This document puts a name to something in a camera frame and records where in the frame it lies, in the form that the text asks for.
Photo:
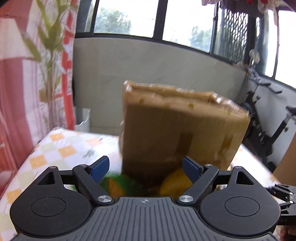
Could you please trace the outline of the checkered flower tablecloth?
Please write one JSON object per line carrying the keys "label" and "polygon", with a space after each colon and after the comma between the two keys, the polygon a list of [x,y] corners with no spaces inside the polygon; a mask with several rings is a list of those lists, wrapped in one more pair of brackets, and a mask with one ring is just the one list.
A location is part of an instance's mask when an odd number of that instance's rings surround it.
{"label": "checkered flower tablecloth", "polygon": [[[116,136],[52,130],[22,164],[1,199],[1,240],[24,240],[13,227],[10,207],[47,167],[67,170],[91,164],[102,155],[110,158],[113,173],[126,166]],[[95,213],[81,231],[65,240],[221,240],[221,236],[207,231],[191,209],[168,199],[150,199],[146,204],[141,199],[121,199],[120,205]]]}

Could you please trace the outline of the hanging laundry clothes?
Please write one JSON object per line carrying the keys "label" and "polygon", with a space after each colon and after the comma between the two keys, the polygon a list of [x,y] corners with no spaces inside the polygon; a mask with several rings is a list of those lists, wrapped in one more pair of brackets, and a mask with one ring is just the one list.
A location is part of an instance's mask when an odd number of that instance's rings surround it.
{"label": "hanging laundry clothes", "polygon": [[251,16],[259,16],[269,9],[295,12],[295,1],[201,1],[203,6],[219,2],[221,9],[228,9],[233,13],[247,13]]}

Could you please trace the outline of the yellow snack packet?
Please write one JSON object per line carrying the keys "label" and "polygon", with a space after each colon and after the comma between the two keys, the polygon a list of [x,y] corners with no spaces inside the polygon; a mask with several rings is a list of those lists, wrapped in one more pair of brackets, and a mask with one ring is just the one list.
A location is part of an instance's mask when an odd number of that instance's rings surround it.
{"label": "yellow snack packet", "polygon": [[193,183],[182,168],[168,175],[159,188],[159,196],[168,196],[177,200]]}

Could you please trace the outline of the red printed backdrop curtain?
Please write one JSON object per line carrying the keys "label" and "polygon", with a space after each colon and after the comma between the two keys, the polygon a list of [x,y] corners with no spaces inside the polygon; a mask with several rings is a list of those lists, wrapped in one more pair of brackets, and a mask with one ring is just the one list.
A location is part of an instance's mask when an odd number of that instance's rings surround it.
{"label": "red printed backdrop curtain", "polygon": [[1,192],[56,127],[74,129],[79,1],[1,1]]}

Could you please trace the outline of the black exercise bike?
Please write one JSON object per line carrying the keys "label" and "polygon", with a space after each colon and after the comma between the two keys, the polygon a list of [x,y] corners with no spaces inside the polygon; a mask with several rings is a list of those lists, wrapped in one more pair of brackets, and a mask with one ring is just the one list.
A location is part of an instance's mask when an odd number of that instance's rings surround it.
{"label": "black exercise bike", "polygon": [[254,67],[245,66],[246,78],[239,95],[241,106],[250,114],[243,145],[273,172],[287,150],[292,134],[284,136],[289,128],[295,131],[295,90],[284,84],[261,78]]}

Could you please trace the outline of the green chip bag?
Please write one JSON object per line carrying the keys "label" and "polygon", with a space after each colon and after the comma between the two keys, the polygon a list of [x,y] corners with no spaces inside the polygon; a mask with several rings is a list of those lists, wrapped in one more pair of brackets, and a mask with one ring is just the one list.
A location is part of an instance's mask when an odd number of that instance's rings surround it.
{"label": "green chip bag", "polygon": [[114,199],[121,196],[135,196],[137,193],[135,182],[119,173],[107,173],[100,181],[100,186]]}

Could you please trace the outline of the black window frame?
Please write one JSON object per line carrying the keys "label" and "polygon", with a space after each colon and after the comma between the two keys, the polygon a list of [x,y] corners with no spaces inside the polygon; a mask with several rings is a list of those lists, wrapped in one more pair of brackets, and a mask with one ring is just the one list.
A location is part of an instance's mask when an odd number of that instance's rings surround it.
{"label": "black window frame", "polygon": [[259,74],[295,87],[295,12],[267,10],[259,16],[221,9],[220,2],[81,1],[79,36],[130,35],[203,51],[231,63],[260,55]]}

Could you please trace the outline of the taped brown cardboard box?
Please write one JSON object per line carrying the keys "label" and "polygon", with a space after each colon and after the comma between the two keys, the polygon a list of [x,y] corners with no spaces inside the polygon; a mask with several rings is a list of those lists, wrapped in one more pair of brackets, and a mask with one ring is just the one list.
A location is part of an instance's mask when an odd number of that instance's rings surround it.
{"label": "taped brown cardboard box", "polygon": [[122,172],[147,184],[160,184],[187,156],[227,169],[250,122],[227,97],[170,85],[126,81],[122,103]]}

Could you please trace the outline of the white plastic bin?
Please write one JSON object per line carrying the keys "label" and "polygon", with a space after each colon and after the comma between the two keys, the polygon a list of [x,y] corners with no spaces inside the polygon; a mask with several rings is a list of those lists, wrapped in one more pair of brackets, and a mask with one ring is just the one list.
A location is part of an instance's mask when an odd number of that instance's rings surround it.
{"label": "white plastic bin", "polygon": [[89,108],[78,108],[74,107],[76,123],[74,130],[78,132],[90,132],[90,113]]}

